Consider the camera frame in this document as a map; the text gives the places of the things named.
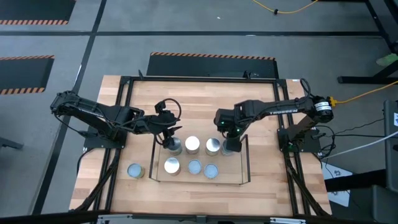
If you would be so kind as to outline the dark furniture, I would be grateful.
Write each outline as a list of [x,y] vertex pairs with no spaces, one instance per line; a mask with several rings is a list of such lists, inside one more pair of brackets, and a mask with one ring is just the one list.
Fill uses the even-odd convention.
[[398,174],[385,169],[325,180],[328,192],[367,190],[370,213],[379,223],[398,224]]

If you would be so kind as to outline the pineapple can red label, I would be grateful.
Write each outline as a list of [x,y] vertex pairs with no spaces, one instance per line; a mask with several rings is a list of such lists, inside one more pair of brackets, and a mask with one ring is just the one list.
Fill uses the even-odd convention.
[[164,169],[168,175],[179,175],[181,165],[176,157],[169,157],[164,162]]

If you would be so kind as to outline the black hazard striped floor mat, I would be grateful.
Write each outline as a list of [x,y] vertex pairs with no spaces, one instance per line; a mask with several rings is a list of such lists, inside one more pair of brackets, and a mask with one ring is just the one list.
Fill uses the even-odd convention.
[[66,25],[76,0],[0,0],[0,25]]
[[54,60],[54,55],[0,57],[0,95],[44,92]]
[[146,75],[243,78],[244,71],[258,78],[279,78],[273,57],[176,52],[152,52]]

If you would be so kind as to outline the blue green label tin can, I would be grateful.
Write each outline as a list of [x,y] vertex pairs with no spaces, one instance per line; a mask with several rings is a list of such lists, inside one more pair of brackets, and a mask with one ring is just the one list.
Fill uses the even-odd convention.
[[167,146],[169,153],[173,156],[177,156],[182,153],[182,143],[179,138],[172,138],[172,141]]

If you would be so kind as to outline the green object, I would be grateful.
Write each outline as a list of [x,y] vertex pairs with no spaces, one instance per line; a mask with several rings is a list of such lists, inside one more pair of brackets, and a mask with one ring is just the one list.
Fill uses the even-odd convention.
[[394,63],[395,61],[398,60],[398,55],[397,54],[389,54],[386,55],[382,58],[379,58],[376,60],[376,64],[382,67],[386,67],[392,63]]

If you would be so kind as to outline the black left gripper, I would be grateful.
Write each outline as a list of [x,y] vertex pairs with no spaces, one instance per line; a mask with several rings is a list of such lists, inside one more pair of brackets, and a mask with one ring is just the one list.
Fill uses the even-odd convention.
[[162,140],[161,145],[164,148],[167,148],[167,146],[172,141],[173,135],[175,134],[176,130],[182,128],[182,126],[176,124],[175,115],[170,110],[165,109],[165,101],[158,102],[154,106],[154,108],[157,115],[148,116],[148,128],[150,133],[154,135],[158,135],[160,133],[163,134],[164,139]]

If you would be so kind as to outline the tin can teal orange label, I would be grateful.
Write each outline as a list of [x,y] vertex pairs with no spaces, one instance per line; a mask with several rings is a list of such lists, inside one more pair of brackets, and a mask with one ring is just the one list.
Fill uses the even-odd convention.
[[197,175],[201,172],[201,162],[198,159],[192,159],[188,163],[188,171],[193,175]]

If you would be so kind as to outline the white paper sheet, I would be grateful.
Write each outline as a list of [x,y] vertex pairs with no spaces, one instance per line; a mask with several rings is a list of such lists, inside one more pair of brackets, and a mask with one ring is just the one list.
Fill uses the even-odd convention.
[[[346,177],[353,175],[352,172],[341,169],[339,167],[322,162],[322,172],[324,180],[334,179],[337,177]],[[350,190],[339,192],[328,192],[328,199],[344,207],[349,206]]]

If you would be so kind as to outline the dark grey stand foot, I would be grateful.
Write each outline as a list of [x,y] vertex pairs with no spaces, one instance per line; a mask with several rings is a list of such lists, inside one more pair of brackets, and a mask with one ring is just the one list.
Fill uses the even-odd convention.
[[23,144],[19,144],[18,142],[14,142],[9,139],[0,137],[0,147],[10,147],[13,149],[22,149]]

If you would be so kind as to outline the black cabinet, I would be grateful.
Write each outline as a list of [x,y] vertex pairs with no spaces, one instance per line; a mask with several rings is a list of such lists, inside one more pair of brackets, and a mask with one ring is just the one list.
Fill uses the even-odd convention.
[[398,193],[398,100],[384,102],[384,117],[386,185]]

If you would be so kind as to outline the clear rectangular tray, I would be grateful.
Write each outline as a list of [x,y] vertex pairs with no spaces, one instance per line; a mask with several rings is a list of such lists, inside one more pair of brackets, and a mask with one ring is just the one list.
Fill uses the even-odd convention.
[[[167,148],[154,142],[152,155],[150,159],[149,178],[157,182],[181,182],[181,183],[214,183],[214,184],[232,184],[243,185],[251,181],[250,162],[249,162],[249,141],[248,137],[241,138],[241,152],[231,152],[230,156],[224,156],[221,153],[221,147],[218,155],[209,156],[205,152],[206,141],[209,138],[200,140],[200,150],[197,154],[189,154],[185,150],[185,140],[181,140],[182,153],[173,156]],[[179,175],[168,175],[164,169],[164,162],[169,157],[176,157],[181,165]],[[188,171],[188,163],[192,159],[198,159],[201,162],[201,172],[193,175]],[[205,177],[203,171],[207,164],[218,166],[218,176],[214,179]]]

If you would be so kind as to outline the black aluminium table frame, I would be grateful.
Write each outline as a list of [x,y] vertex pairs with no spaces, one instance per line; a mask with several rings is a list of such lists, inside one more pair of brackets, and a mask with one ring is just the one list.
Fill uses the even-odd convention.
[[[274,88],[271,80],[218,82],[215,78],[150,77],[133,84],[131,105],[154,112],[154,105],[172,98],[169,108],[181,116],[177,136],[199,139],[219,136],[214,125],[217,109],[231,108],[240,101],[272,101],[303,95],[298,80],[288,80],[285,88]],[[248,129],[251,181],[243,185],[214,183],[157,182],[148,177],[153,137],[149,134],[127,137],[121,151],[111,199],[113,213],[166,215],[282,216],[293,214],[284,157],[279,149],[277,129],[287,118],[270,116]],[[127,168],[138,163],[146,176],[134,179]]]

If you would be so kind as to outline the black desk leg frame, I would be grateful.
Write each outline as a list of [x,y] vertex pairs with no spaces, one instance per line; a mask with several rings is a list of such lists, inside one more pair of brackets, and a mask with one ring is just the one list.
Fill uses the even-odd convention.
[[[398,26],[398,5],[395,0],[382,0],[384,5],[386,6],[388,13],[392,16],[394,23]],[[386,42],[390,52],[392,54],[398,55],[398,40],[392,42],[390,40],[387,31],[385,30],[377,12],[371,5],[370,0],[364,0],[370,14],[373,17],[374,23],[381,35],[381,37]],[[370,77],[350,77],[350,76],[342,76],[338,77],[338,83],[340,84],[375,84],[375,85],[382,85],[382,84],[392,84],[396,85],[398,82],[398,77],[391,77],[391,75],[395,72],[398,72],[398,60],[392,62],[391,64],[384,67],[380,72],[376,73]]]

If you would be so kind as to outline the tin can olive label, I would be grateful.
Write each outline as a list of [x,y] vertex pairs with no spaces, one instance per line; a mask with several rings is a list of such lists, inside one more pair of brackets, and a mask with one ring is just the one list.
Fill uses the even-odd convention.
[[145,169],[140,164],[132,163],[127,168],[127,174],[132,178],[140,179],[144,176]]

